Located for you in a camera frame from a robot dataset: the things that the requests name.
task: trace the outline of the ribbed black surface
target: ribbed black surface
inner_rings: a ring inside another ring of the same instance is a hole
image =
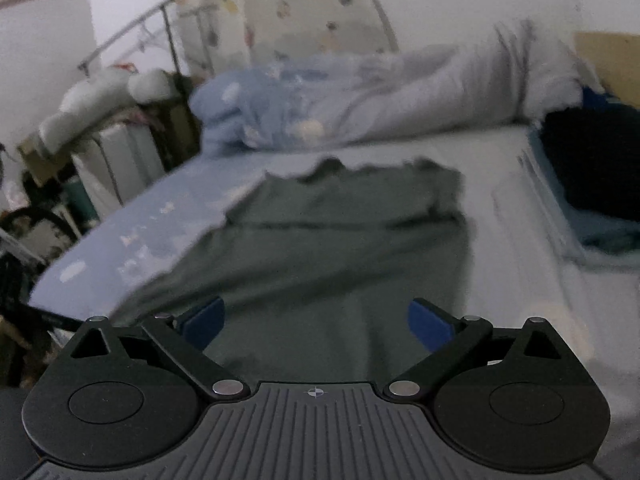
[[[127,471],[44,464],[30,480],[494,480],[434,433],[420,408],[391,404],[368,384],[262,384],[250,399],[212,406],[177,449]],[[537,480],[600,478],[587,466]]]

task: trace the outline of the triangular cutout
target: triangular cutout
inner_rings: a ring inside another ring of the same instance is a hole
[[[87,332],[80,344],[71,354],[73,359],[81,359],[83,357],[95,357],[98,355],[107,355],[107,345],[102,338],[102,333],[97,329],[91,329]]]
[[[527,347],[524,349],[524,355],[545,359],[560,358],[558,350],[556,350],[553,343],[549,341],[548,336],[544,332],[538,331],[534,331],[533,334],[531,334],[531,339],[529,339]]]

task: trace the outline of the blue gripper pad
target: blue gripper pad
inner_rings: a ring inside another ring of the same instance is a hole
[[[213,341],[225,325],[225,302],[222,298],[188,311],[189,316],[176,320],[176,331],[201,352]]]
[[[409,305],[407,321],[409,330],[429,352],[435,352],[456,335],[453,324],[417,301],[412,301]]]

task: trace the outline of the metal rod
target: metal rod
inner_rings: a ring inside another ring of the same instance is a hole
[[[175,51],[174,35],[171,33],[171,23],[169,22],[169,14],[166,12],[166,7],[161,6],[162,19],[164,20],[164,29],[166,30],[166,36],[169,39],[169,47],[171,48],[171,58],[174,60],[175,73],[181,76],[180,63],[178,62],[178,53]]]
[[[207,61],[207,67],[209,68],[209,76],[213,76],[213,61],[211,60],[211,54],[207,45],[207,38],[204,35],[204,28],[202,27],[202,16],[199,12],[195,13],[196,23],[198,24],[198,31],[200,33],[200,43],[202,44],[202,51],[204,53],[205,60]]]
[[[96,48],[91,54],[85,57],[80,64],[78,65],[78,69],[82,70],[85,74],[88,73],[88,66],[95,58],[100,56],[107,48],[109,48],[113,43],[119,40],[122,36],[124,36],[127,32],[133,29],[136,25],[143,23],[149,17],[153,16],[158,10],[164,9],[165,6],[173,3],[175,0],[163,0],[156,6],[149,9],[144,14],[140,14],[135,20],[130,23],[127,23],[123,28],[121,28],[118,32],[116,32],[113,36],[111,36],[107,41],[105,41],[101,46]]]
[[[189,10],[178,10],[178,18],[188,18],[189,16],[201,13],[203,10],[216,10],[217,8],[218,4],[206,4]]]

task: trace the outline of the dark green cloth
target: dark green cloth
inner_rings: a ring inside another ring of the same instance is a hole
[[[205,354],[255,384],[385,382],[427,352],[410,301],[456,303],[468,253],[460,174],[418,160],[264,181],[112,315],[180,314],[219,295],[225,328]]]

